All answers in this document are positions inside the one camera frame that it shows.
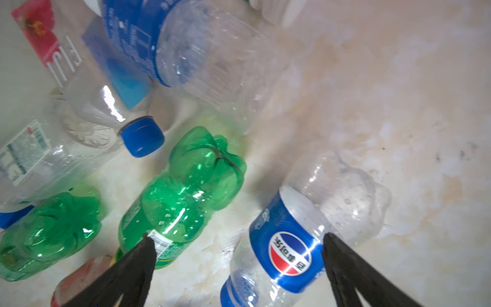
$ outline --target dirt stain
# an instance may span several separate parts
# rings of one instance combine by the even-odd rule
[[[462,182],[457,177],[444,175],[441,200],[444,204],[462,199]]]

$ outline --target plastic bottle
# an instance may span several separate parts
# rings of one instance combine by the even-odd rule
[[[5,231],[0,277],[27,279],[84,248],[102,228],[105,212],[92,188],[49,197]]]
[[[99,278],[114,261],[110,256],[92,258],[72,274],[65,277],[55,288],[51,307],[61,307],[76,297]]]
[[[288,28],[302,12],[308,0],[246,0],[270,23]]]
[[[147,233],[155,242],[156,269],[174,261],[225,208],[244,181],[245,161],[227,152],[227,139],[195,127],[176,144],[167,167],[150,182],[119,225],[127,253]]]
[[[323,273],[324,235],[362,244],[380,231],[389,204],[387,188],[336,152],[303,156],[237,246],[222,307],[293,306]]]
[[[80,119],[63,96],[56,96],[56,101],[18,101],[2,109],[0,212],[65,191],[121,148],[113,129]]]
[[[113,46],[160,83],[211,105],[246,133],[286,58],[210,0],[85,0]]]
[[[113,128],[135,157],[163,144],[160,128],[148,116],[151,81],[101,35],[101,21],[90,23],[95,15],[85,5],[13,2],[12,16],[78,117]]]

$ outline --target clear plastic bottle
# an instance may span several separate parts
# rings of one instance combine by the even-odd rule
[[[78,117],[113,128],[135,157],[160,148],[164,136],[148,116],[151,80],[111,47],[92,11],[68,1],[12,2],[12,16]]]
[[[382,228],[390,198],[386,187],[336,152],[303,156],[237,246],[222,307],[293,306],[324,271],[324,235],[362,244]]]
[[[62,95],[57,98],[5,106],[0,212],[21,210],[68,189],[119,152],[122,143],[113,129],[78,118]]]
[[[281,49],[210,0],[85,0],[113,46],[166,86],[213,106],[244,134],[286,68]]]

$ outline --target blue bottle cap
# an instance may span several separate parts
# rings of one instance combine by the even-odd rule
[[[13,223],[20,220],[24,215],[29,213],[29,211],[31,211],[33,208],[34,208],[33,206],[29,206],[27,208],[24,208],[16,212],[0,213],[0,228],[1,229],[9,228]]]
[[[255,292],[254,285],[250,283],[250,281],[247,281],[244,277],[242,277],[241,281],[241,287],[243,288],[242,290],[247,293],[248,295],[248,302],[247,305],[243,304],[241,300],[239,299],[239,295],[237,294],[237,291],[235,290],[233,284],[232,284],[232,279],[230,276],[228,277],[227,281],[225,284],[223,284],[221,291],[220,291],[220,303],[221,307],[254,307],[256,306],[258,302],[258,296],[257,293]]]
[[[136,158],[156,151],[165,140],[159,126],[150,116],[139,118],[124,127],[121,138],[128,151]]]

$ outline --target blue bottle label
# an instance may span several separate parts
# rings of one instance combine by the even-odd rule
[[[82,39],[121,101],[131,110],[152,90],[150,79],[114,50],[103,29],[103,21],[97,16],[82,35]]]
[[[180,1],[104,0],[102,5],[111,44],[140,70],[164,85],[155,61],[157,41],[169,11]]]
[[[324,269],[322,243],[290,215],[279,193],[252,222],[249,236],[264,270],[287,291],[302,292]]]

